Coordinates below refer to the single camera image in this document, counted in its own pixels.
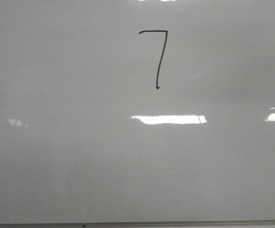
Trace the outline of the white glossy whiteboard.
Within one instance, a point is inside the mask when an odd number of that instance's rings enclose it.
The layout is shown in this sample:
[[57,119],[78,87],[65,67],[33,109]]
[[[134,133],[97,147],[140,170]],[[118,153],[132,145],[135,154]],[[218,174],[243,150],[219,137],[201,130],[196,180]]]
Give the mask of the white glossy whiteboard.
[[275,219],[275,0],[0,0],[0,223]]

